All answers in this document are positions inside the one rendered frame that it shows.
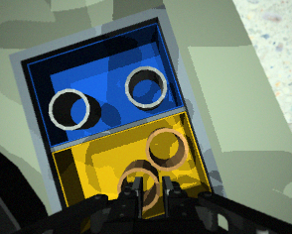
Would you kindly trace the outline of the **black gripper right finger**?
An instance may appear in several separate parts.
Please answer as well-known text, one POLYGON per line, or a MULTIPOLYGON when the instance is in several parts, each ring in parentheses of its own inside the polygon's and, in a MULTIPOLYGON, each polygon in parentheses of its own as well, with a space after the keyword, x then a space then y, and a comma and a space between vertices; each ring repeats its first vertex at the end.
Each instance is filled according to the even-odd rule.
POLYGON ((172 233, 208 234, 292 234, 292 224, 210 191, 188 197, 170 176, 162 176, 165 217, 171 217, 172 233), (218 214, 228 230, 219 226, 218 214), (205 225, 204 225, 205 224, 205 225))

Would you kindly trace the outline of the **grey round turntable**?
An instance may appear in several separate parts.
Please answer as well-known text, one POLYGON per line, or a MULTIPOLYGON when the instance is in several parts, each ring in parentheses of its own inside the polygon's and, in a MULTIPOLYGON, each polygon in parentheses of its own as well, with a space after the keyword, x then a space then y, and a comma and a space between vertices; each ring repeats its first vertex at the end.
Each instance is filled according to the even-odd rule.
POLYGON ((18 167, 0 153, 0 234, 11 234, 48 216, 18 167))

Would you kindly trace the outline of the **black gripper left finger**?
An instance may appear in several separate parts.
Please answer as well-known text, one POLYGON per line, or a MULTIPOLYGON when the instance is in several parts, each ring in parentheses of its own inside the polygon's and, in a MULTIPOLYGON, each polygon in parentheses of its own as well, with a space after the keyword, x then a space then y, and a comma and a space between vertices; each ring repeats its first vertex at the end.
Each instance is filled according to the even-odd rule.
POLYGON ((90 228, 81 234, 127 234, 142 218, 143 176, 136 176, 116 199, 96 194, 11 234, 80 234, 81 222, 90 216, 90 228))

